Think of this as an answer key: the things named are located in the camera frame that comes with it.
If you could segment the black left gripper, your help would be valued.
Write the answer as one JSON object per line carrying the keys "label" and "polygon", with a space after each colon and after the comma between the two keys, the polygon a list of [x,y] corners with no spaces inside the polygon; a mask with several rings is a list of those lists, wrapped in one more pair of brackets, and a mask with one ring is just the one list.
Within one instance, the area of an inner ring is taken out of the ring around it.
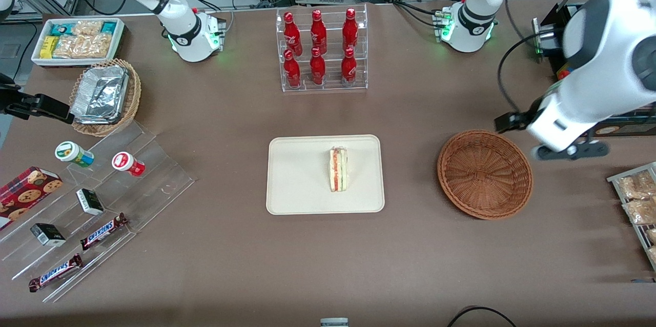
{"label": "black left gripper", "polygon": [[540,105],[532,104],[525,112],[508,112],[494,119],[495,131],[503,134],[512,130],[525,130],[539,114]]}

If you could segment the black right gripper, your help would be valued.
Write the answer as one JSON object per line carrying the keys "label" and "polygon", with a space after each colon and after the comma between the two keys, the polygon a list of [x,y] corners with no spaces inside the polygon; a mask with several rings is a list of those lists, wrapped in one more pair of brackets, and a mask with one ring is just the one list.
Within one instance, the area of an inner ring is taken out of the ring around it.
{"label": "black right gripper", "polygon": [[26,94],[21,92],[21,86],[14,83],[11,77],[1,74],[1,113],[20,119],[29,119],[30,115],[46,116],[51,119],[72,124],[74,115],[70,113],[68,104],[51,98],[46,94]]}

